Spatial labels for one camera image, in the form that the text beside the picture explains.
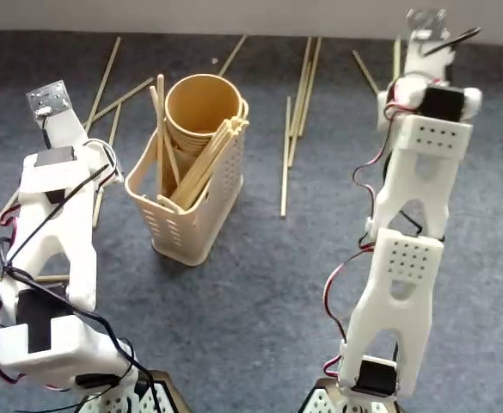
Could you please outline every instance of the beige plastic basket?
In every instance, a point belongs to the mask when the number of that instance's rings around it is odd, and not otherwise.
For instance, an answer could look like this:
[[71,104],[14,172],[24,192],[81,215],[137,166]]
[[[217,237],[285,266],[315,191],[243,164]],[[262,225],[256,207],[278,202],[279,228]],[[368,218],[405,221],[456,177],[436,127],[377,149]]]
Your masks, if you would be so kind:
[[156,167],[156,132],[152,134],[142,157],[127,176],[125,188],[137,203],[158,253],[189,266],[205,261],[243,185],[244,135],[241,133],[224,148],[201,195],[184,211],[166,197],[158,196],[155,202],[138,194],[148,169]]

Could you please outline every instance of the yellow cup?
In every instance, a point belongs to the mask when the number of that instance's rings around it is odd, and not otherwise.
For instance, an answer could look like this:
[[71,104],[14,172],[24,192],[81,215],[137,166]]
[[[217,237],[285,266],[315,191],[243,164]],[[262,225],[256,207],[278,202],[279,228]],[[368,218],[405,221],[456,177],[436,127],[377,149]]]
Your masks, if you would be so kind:
[[165,99],[169,135],[182,151],[198,155],[225,119],[247,118],[248,104],[228,80],[208,74],[185,77]]

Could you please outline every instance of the mounting plate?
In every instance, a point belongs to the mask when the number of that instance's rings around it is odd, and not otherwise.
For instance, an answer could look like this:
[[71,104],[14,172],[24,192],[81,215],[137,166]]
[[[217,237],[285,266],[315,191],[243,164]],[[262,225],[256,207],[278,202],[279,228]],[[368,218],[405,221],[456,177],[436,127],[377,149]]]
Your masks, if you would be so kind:
[[71,108],[70,97],[63,80],[32,90],[26,94],[26,97],[34,119],[37,121]]
[[445,9],[410,9],[406,15],[410,31],[420,33],[415,40],[440,41],[445,38],[446,10]]

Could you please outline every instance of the floor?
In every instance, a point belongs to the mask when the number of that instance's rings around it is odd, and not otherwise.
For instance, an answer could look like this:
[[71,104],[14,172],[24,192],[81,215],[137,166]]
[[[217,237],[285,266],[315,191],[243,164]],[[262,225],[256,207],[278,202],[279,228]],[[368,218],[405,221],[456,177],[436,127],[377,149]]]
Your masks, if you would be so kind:
[[[22,159],[43,149],[25,94],[64,79],[80,119],[88,116],[114,34],[0,33],[0,208],[15,190]],[[168,87],[216,72],[238,38],[123,36],[101,107],[158,72]],[[360,51],[379,85],[390,80],[388,41],[325,39],[305,136],[279,217],[285,97],[297,90],[303,38],[250,37],[226,76],[250,106],[245,185],[208,261],[186,268],[158,256],[122,186],[104,197],[95,232],[97,311],[129,337],[148,367],[168,371],[201,412],[295,412],[322,363],[337,352],[337,330],[322,311],[330,271],[356,249],[367,197],[350,173],[379,147],[372,93],[354,63]],[[220,61],[214,65],[213,58]],[[432,333],[410,412],[503,408],[503,47],[462,46],[456,84],[485,102],[451,197],[445,254],[433,300]],[[91,136],[106,138],[113,113]],[[155,123],[147,93],[123,106],[115,150],[126,171]],[[365,179],[380,183],[379,167]],[[409,225],[398,223],[412,231]],[[62,262],[48,274],[65,271]],[[345,324],[368,275],[356,261],[334,285]],[[373,349],[388,355],[381,337]],[[0,380],[0,413],[74,403],[22,381]]]

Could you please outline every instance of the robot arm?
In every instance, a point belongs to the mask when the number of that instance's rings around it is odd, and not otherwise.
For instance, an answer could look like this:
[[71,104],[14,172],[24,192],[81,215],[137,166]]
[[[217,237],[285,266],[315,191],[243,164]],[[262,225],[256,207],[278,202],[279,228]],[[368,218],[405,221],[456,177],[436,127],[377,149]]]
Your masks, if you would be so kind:
[[[87,137],[63,82],[31,92],[28,100],[50,148],[24,159],[17,231],[5,259],[35,278],[51,256],[65,254],[69,284],[50,290],[90,311],[96,296],[94,195],[123,178],[111,147]],[[0,281],[0,299],[13,324],[0,329],[1,367],[42,385],[83,391],[104,387],[112,377],[136,383],[136,368],[120,356],[112,339],[91,329],[65,305],[8,274]],[[119,345],[130,352],[123,342]]]
[[[369,278],[340,343],[339,398],[330,397],[337,412],[386,412],[399,397],[414,392],[431,330],[448,200],[469,145],[470,120],[482,101],[478,89],[451,87],[448,70],[454,46],[478,30],[447,40],[444,10],[411,10],[408,24],[412,33],[405,72],[377,97],[377,126],[386,132],[383,150],[390,160],[366,221],[374,241],[363,247],[373,252]],[[427,174],[417,173],[420,163],[429,163]],[[410,200],[422,205],[423,236],[389,228]],[[365,354],[381,331],[396,336],[394,360]],[[329,391],[317,387],[310,400],[315,394],[325,397]],[[301,411],[315,411],[310,403]]]

